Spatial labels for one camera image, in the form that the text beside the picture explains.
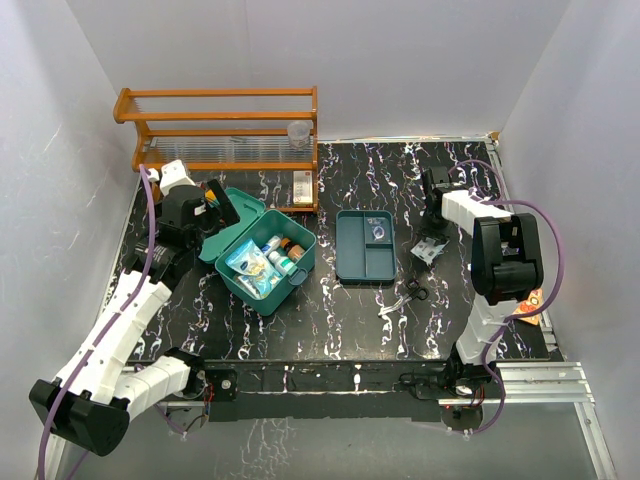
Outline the teal medicine kit box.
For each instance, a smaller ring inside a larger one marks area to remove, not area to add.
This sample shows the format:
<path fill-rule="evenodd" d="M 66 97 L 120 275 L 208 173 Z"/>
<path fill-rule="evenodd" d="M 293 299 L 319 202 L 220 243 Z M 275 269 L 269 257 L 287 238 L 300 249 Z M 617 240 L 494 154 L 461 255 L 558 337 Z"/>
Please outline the teal medicine kit box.
<path fill-rule="evenodd" d="M 231 293 L 269 316 L 313 270 L 316 236 L 237 188 L 225 193 L 239 222 L 207 238 L 200 259 L 215 267 Z"/>

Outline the blue white spray can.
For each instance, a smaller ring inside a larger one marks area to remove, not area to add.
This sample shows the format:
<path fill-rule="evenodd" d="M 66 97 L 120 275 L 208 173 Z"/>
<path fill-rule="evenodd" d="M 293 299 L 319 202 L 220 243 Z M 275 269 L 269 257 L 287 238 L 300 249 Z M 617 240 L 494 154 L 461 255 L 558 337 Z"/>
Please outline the blue white spray can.
<path fill-rule="evenodd" d="M 282 241 L 282 237 L 280 235 L 272 236 L 261 247 L 262 253 L 265 256 L 269 256 L 272 252 L 276 251 L 280 247 L 281 241 Z"/>

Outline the cotton swab bag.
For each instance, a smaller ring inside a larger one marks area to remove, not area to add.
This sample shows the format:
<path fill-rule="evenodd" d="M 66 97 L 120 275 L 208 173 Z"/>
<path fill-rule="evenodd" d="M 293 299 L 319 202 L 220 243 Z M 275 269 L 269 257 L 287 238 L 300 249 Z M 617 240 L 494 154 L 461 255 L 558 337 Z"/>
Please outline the cotton swab bag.
<path fill-rule="evenodd" d="M 257 300 L 268 297 L 282 280 L 282 275 L 253 239 L 246 240 L 229 254 L 225 264 L 236 273 L 237 282 Z"/>

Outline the alcohol pad sachets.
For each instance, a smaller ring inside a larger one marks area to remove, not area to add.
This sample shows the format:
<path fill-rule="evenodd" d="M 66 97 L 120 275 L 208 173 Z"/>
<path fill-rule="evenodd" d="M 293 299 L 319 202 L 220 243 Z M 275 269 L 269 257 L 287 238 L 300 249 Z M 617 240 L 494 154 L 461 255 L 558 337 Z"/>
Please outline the alcohol pad sachets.
<path fill-rule="evenodd" d="M 419 240 L 410 252 L 426 265 L 431 265 L 434 259 L 442 253 L 448 243 L 449 241 L 446 239 L 426 237 Z"/>

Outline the white green pill bottle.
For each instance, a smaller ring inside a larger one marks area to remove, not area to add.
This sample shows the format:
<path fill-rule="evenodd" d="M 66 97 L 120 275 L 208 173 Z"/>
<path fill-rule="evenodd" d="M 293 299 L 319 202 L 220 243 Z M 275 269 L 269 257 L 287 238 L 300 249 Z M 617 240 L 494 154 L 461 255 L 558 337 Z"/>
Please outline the white green pill bottle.
<path fill-rule="evenodd" d="M 268 259 L 282 276 L 286 276 L 296 268 L 294 262 L 288 256 L 279 253 L 277 250 L 271 252 L 268 255 Z"/>

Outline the brown syrup bottle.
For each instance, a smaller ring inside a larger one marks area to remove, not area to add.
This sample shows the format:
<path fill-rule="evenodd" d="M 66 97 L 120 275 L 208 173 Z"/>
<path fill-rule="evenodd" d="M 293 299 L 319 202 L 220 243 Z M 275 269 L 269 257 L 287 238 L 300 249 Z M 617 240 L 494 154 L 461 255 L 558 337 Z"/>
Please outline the brown syrup bottle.
<path fill-rule="evenodd" d="M 283 238 L 280 242 L 280 247 L 287 257 L 295 263 L 297 263 L 305 254 L 305 249 L 290 238 Z"/>

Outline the small clear vial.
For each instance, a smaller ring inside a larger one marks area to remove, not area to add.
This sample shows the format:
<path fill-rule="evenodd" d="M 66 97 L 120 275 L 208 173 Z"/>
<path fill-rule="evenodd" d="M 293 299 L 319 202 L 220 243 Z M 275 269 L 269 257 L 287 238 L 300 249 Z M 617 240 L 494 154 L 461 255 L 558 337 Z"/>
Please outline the small clear vial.
<path fill-rule="evenodd" d="M 390 242 L 390 224 L 387 218 L 368 217 L 367 223 L 370 233 L 369 242 L 384 244 Z"/>

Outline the teal divided tray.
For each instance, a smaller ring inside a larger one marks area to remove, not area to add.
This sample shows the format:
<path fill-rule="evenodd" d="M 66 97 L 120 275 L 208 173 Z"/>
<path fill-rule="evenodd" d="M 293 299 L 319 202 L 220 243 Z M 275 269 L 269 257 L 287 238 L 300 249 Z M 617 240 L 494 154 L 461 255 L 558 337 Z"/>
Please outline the teal divided tray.
<path fill-rule="evenodd" d="M 368 217 L 384 217 L 390 242 L 369 242 Z M 348 284 L 389 284 L 397 275 L 393 216 L 386 210 L 341 210 L 335 224 L 336 276 Z"/>

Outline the black handled scissors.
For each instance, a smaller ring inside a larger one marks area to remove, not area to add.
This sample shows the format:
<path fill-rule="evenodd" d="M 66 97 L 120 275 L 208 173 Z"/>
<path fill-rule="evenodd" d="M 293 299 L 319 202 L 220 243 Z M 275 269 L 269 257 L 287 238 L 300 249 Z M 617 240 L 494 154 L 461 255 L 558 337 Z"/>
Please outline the black handled scissors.
<path fill-rule="evenodd" d="M 417 279 L 411 279 L 406 283 L 407 292 L 400 297 L 393 305 L 383 306 L 378 312 L 378 316 L 382 317 L 389 313 L 400 310 L 404 305 L 414 299 L 424 301 L 428 298 L 428 290 L 420 284 Z"/>

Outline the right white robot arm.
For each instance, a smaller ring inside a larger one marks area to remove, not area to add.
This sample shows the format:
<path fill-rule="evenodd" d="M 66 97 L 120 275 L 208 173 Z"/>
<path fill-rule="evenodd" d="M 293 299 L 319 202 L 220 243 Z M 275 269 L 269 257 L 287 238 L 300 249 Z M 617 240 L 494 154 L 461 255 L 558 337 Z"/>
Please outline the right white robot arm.
<path fill-rule="evenodd" d="M 445 244 L 454 225 L 472 238 L 473 306 L 438 374 L 438 386 L 466 397 L 496 376 L 496 350 L 518 304 L 544 279 L 536 218 L 483 202 L 456 186 L 445 167 L 421 172 L 425 194 L 423 233 L 430 247 Z"/>

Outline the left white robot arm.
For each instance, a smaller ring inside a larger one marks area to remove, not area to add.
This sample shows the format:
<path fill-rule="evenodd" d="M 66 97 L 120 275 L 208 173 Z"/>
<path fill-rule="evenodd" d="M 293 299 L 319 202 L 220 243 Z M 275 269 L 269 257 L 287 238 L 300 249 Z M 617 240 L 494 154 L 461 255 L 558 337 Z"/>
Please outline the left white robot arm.
<path fill-rule="evenodd" d="M 136 374 L 123 369 L 150 320 L 194 267 L 205 239 L 239 220 L 217 180 L 174 186 L 152 204 L 149 226 L 86 340 L 53 380 L 38 380 L 29 392 L 45 434 L 106 456 L 130 422 L 165 397 L 194 399 L 204 392 L 201 360 L 177 347 Z"/>

